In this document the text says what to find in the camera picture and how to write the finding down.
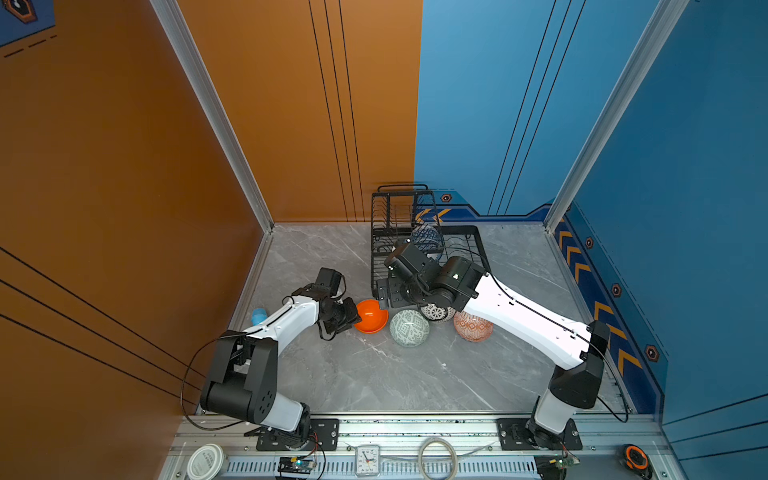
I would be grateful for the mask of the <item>orange plastic bowl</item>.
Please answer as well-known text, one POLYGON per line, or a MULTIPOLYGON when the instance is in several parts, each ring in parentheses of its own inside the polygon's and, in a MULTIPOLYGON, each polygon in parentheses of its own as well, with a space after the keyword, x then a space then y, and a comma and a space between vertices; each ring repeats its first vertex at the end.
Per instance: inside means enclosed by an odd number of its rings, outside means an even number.
POLYGON ((376 299, 363 300, 357 304, 360 320, 354 327, 364 334, 380 332, 388 323, 388 311, 380 307, 376 299))

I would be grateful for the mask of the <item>blue geometric pattern bowl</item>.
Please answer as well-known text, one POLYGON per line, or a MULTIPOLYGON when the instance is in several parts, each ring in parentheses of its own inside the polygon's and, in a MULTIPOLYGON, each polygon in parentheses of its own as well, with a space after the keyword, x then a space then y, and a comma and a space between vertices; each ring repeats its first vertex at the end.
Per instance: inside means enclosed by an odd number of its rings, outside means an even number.
POLYGON ((443 251, 442 235, 432 224, 417 225, 411 233, 410 240, 426 254, 439 254, 443 251))

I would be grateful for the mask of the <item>white lattice bowl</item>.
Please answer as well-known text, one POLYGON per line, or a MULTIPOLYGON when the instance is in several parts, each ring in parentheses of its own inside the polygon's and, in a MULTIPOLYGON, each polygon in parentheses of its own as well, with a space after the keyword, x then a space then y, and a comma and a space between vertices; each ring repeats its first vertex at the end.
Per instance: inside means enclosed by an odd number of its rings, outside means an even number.
POLYGON ((422 316, 429 322, 444 323, 451 321, 456 311, 452 307, 440 307, 436 304, 427 304, 420 308, 422 316))

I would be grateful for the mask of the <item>green patterned bowl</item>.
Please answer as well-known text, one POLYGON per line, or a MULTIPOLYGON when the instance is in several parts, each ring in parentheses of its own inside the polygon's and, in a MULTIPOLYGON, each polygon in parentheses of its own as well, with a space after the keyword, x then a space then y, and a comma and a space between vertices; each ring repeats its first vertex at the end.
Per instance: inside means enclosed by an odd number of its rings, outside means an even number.
POLYGON ((430 323, 416 310, 397 312, 389 323, 393 340, 402 347, 418 347, 430 334, 430 323))

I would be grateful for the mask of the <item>black wire dish rack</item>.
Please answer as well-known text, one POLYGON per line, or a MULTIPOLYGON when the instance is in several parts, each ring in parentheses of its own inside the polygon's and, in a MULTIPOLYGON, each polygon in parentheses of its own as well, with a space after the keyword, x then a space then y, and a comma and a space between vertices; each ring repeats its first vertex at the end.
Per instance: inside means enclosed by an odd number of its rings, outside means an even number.
POLYGON ((461 256, 489 268, 479 229, 463 217, 454 195, 426 184, 385 184, 371 195, 371 290, 379 301, 402 301, 396 280, 385 266, 386 257, 410 241, 427 257, 445 264, 461 256))

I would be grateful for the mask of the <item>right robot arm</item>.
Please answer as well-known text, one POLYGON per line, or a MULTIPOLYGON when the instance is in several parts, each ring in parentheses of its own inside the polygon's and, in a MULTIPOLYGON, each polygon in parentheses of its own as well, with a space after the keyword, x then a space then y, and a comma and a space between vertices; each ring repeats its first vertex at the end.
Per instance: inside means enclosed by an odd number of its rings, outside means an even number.
POLYGON ((452 308, 486 320, 545 354, 555 364, 547 390, 526 423, 536 449, 559 450, 571 437, 573 415, 599 399, 610 330, 599 321, 585 324, 556 314, 503 285, 489 270, 453 256, 443 265, 411 243, 384 260, 408 304, 452 308))

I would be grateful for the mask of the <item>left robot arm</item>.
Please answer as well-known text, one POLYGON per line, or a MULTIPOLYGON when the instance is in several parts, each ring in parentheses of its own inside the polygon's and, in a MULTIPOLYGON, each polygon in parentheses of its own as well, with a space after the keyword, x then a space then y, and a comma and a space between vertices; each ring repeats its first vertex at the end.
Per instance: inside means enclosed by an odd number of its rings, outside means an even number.
POLYGON ((283 299, 282 306, 261 323, 242 331, 226 330, 201 345, 186 365, 188 375, 197 357, 208 347, 212 360, 200 388, 199 406, 233 419, 223 426, 205 426, 182 414, 195 429, 218 432, 246 423, 249 433, 272 433, 290 448, 314 440, 310 407, 278 391, 279 356, 302 332, 316 326, 324 341, 331 341, 361 321, 354 300, 345 295, 342 273, 321 268, 314 282, 283 299))

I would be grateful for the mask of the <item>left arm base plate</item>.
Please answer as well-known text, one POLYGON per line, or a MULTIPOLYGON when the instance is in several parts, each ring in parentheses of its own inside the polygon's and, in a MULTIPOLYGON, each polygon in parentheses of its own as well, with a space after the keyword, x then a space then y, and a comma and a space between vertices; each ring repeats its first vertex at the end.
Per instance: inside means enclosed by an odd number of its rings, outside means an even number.
POLYGON ((339 420, 336 418, 311 418, 309 436, 301 440, 297 434, 268 428, 258 436, 256 449, 259 452, 308 451, 319 442, 325 452, 337 450, 339 420))

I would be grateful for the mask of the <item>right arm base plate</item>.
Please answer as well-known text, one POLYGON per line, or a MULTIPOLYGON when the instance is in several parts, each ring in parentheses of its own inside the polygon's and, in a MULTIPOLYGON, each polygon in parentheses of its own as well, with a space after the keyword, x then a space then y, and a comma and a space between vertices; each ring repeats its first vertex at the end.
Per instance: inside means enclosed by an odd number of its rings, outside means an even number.
POLYGON ((565 430, 560 434, 536 426, 531 418, 500 418, 496 420, 496 427, 504 451, 583 449, 581 436, 573 419, 567 421, 565 430))

